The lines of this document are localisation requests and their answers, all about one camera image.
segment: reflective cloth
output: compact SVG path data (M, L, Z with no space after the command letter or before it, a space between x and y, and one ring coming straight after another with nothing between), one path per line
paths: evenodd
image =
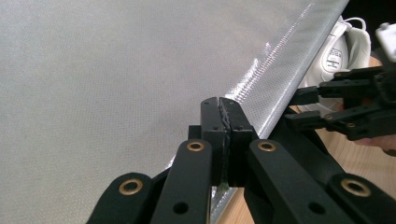
M267 136L346 3L2 1L1 222L85 222L119 175L158 174L211 96Z

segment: wooden surface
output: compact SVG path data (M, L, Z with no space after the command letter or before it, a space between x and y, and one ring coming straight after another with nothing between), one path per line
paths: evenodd
M380 65L371 59L371 66ZM340 133L317 131L323 143L347 173L360 175L396 199L396 157L378 147L358 146ZM238 189L221 216L219 224L254 223L246 206L243 189Z

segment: white object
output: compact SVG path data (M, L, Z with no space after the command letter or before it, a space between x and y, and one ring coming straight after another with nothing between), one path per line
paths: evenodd
M389 60L396 63L396 24L383 23L375 34Z
M347 21L358 20L362 28L352 27ZM342 18L334 25L332 31L312 62L300 88L317 86L320 82L330 81L334 73L368 66L370 60L370 36L365 31L366 25L360 18ZM319 103L299 105L300 110L318 110L321 116L341 108L342 99L319 98Z

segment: gray textile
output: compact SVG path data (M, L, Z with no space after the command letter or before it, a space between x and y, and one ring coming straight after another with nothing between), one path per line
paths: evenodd
M211 96L267 136L346 2L2 1L1 222L85 222L117 176L158 174Z

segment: white sneaker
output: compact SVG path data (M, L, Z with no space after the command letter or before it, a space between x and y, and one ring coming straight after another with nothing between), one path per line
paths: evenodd
M348 21L361 21L362 28L352 27ZM332 28L317 57L305 74L299 88L317 86L320 82L330 81L334 73L363 68L369 65L371 41L366 24L361 18L343 20L341 17ZM302 111L318 110L323 117L340 110L342 99L321 98L313 105L299 105Z

